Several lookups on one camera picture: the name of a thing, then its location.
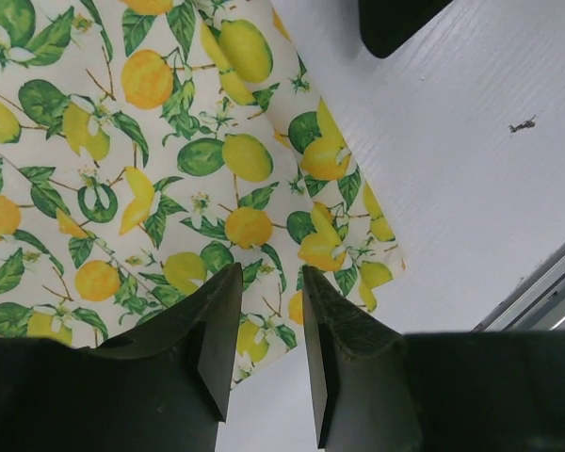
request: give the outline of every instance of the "citrus patterned cloth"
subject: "citrus patterned cloth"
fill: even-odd
[[[302,338],[304,264],[403,262],[268,0],[0,0],[0,335],[98,346],[243,265],[234,383]]]

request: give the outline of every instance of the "stain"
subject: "stain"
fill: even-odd
[[[536,122],[534,121],[536,119],[536,115],[534,115],[531,120],[527,120],[527,121],[523,121],[521,124],[519,125],[510,125],[508,127],[508,129],[510,130],[510,132],[512,134],[515,134],[517,132],[519,132],[520,130],[524,130],[524,129],[533,129],[534,127],[536,127]]]

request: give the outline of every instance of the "white surface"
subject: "white surface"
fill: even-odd
[[[407,258],[377,317],[470,330],[565,242],[565,0],[455,0],[382,61],[356,0],[273,3]],[[218,452],[315,451],[307,379],[301,348],[234,390]]]

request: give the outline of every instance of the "lemon print fabric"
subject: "lemon print fabric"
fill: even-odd
[[[0,336],[97,347],[243,267],[233,386],[396,236],[268,0],[0,0]]]

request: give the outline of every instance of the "black object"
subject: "black object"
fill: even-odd
[[[565,452],[565,331],[401,335],[303,275],[319,447]]]
[[[0,339],[0,452],[213,451],[242,290],[228,266],[95,349]]]
[[[359,0],[360,30],[368,50],[386,58],[452,0]]]

